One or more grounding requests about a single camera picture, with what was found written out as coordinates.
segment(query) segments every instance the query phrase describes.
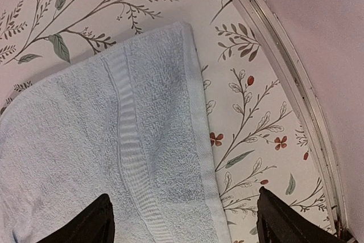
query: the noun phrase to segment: wall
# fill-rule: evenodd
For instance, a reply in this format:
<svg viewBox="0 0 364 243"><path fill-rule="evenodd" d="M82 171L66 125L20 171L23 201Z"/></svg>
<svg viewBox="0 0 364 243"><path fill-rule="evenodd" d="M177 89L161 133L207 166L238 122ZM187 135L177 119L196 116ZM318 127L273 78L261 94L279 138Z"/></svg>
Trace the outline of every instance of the wall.
<svg viewBox="0 0 364 243"><path fill-rule="evenodd" d="M340 164L350 229L364 240L363 0L267 0L313 83Z"/></svg>

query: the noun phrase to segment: orange flower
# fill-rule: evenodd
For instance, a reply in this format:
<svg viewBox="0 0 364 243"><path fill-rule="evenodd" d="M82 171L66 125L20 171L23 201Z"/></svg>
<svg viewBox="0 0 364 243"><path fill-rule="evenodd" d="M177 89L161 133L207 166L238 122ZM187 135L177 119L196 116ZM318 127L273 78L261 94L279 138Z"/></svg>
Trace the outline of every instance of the orange flower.
<svg viewBox="0 0 364 243"><path fill-rule="evenodd" d="M216 146L221 146L222 142L221 140L224 138L223 134L219 134L217 137L215 137L215 133L211 132L210 133L210 140L211 140L211 145L216 145Z"/></svg>
<svg viewBox="0 0 364 243"><path fill-rule="evenodd" d="M253 85L253 83L254 83L254 77L249 76L249 78L248 78L248 80L247 80L247 84L248 84L248 85Z"/></svg>
<svg viewBox="0 0 364 243"><path fill-rule="evenodd" d="M286 148L287 147L287 144L285 143L286 141L287 141L287 136L284 136L282 138L282 140L280 140L280 138L276 137L274 142L278 143L278 144L275 146L275 150L278 151L281 147Z"/></svg>

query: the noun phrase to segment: flower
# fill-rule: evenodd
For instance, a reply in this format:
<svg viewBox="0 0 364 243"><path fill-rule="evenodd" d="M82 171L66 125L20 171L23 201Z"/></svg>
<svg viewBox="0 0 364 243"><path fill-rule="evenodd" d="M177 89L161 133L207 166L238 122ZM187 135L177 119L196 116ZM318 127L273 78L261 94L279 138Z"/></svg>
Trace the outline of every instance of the flower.
<svg viewBox="0 0 364 243"><path fill-rule="evenodd" d="M278 144L275 146L275 150L278 151L281 147L286 148L287 147L287 144L285 143L286 141L287 141L287 136L284 136L282 138L282 140L280 140L280 138L276 137L274 142L278 143Z"/></svg>
<svg viewBox="0 0 364 243"><path fill-rule="evenodd" d="M248 85L253 85L253 83L254 83L254 77L249 76L249 78L248 78L248 80L247 80L247 84L248 84Z"/></svg>
<svg viewBox="0 0 364 243"><path fill-rule="evenodd" d="M211 140L211 145L216 145L216 146L221 146L222 142L221 140L224 138L223 134L219 134L217 137L215 137L215 133L211 132L210 133L210 140Z"/></svg>

